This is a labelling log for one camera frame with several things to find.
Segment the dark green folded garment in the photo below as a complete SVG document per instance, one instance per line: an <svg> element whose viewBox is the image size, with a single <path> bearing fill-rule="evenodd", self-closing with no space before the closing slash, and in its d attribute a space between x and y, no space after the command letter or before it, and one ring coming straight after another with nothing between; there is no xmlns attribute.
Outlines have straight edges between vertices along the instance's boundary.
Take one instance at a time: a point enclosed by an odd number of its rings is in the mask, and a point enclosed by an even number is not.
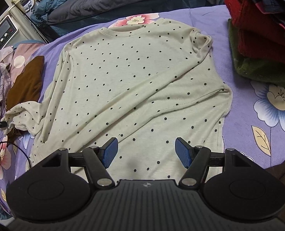
<svg viewBox="0 0 285 231"><path fill-rule="evenodd" d="M229 43L236 73L250 80L285 87L285 64L245 57L238 52L239 35L231 19L228 20Z"/></svg>

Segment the white bedside machine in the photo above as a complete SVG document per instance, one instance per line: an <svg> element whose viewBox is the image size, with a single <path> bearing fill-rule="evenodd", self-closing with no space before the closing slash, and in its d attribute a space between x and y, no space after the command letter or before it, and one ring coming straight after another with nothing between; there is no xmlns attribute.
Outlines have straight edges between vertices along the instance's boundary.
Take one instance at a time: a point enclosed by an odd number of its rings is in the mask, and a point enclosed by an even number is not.
<svg viewBox="0 0 285 231"><path fill-rule="evenodd" d="M0 0L0 50L22 41L48 40L31 20L34 0Z"/></svg>

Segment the brown folded garment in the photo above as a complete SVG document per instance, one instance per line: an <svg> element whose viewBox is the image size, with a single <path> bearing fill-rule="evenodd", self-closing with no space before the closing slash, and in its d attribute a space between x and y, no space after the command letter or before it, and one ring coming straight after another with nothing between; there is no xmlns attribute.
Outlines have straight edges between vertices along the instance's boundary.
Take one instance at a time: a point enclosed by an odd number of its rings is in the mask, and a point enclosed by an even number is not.
<svg viewBox="0 0 285 231"><path fill-rule="evenodd" d="M8 92L7 111L23 102L38 101L43 85L44 61L44 56L36 56L18 75L13 87Z"/></svg>

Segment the red folded garment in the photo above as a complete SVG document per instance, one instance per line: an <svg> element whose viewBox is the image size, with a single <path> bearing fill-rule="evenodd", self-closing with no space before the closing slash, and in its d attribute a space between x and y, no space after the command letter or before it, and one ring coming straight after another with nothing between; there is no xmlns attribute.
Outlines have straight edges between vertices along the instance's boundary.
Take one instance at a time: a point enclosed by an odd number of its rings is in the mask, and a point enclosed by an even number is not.
<svg viewBox="0 0 285 231"><path fill-rule="evenodd" d="M285 64L285 28L261 13L252 0L224 0L238 30L238 51L245 57Z"/></svg>

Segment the purple floral bed sheet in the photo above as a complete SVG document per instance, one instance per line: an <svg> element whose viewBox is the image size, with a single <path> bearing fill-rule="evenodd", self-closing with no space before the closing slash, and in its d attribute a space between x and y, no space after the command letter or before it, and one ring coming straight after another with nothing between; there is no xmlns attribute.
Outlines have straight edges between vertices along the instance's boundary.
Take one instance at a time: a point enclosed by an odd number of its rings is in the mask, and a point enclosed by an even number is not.
<svg viewBox="0 0 285 231"><path fill-rule="evenodd" d="M223 147L236 148L250 160L262 168L278 165L285 160L285 128L281 126L281 119L274 126L269 126L270 121L260 120L260 116L267 116L264 110L274 109L274 114L284 112L277 109L268 99L267 93L280 92L285 97L285 88L276 85L265 85L258 81L250 81L239 76L233 65L228 34L228 19L230 14L225 5L213 7L201 7L190 9L179 9L171 12L160 13L158 18L176 19L190 26L197 26L207 30L214 40L214 61L215 67L227 85L232 89L232 106L225 117L222 130ZM42 46L35 52L33 57L44 56L45 68L43 73L43 86L40 101L44 98L44 92L53 80L53 71L57 65L62 48L70 40L100 29L105 26L114 27L117 21L100 23L87 26L69 33L47 46ZM8 213L9 206L6 203L6 187L16 178L24 173L24 165L28 168L28 162L24 154L16 146L10 144L5 150L4 165L0 168L2 178L0 179L0 211Z"/></svg>

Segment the cream polka dot shirt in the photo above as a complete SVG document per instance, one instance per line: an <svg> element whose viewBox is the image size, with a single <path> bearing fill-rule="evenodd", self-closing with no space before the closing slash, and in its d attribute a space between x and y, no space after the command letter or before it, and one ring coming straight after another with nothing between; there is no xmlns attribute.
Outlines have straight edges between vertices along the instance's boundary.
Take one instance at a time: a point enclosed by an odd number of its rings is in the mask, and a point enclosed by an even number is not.
<svg viewBox="0 0 285 231"><path fill-rule="evenodd" d="M214 66L212 37L161 18L100 28L66 44L42 102L8 110L4 132L34 137L33 164L58 148L80 152L115 137L113 180L178 180L185 169L176 139L221 152L231 103Z"/></svg>

